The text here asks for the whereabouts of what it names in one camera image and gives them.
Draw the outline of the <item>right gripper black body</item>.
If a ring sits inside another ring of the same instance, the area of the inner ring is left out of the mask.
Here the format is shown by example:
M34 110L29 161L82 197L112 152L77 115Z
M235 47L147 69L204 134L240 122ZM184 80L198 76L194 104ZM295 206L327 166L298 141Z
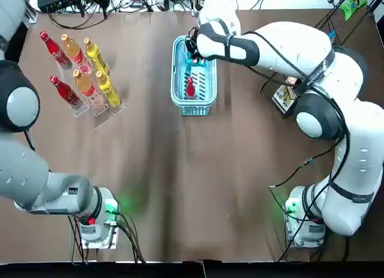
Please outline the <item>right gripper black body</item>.
M204 58L201 56L197 49L197 32L188 35L185 39L185 45L188 50L188 57L191 62L203 62Z

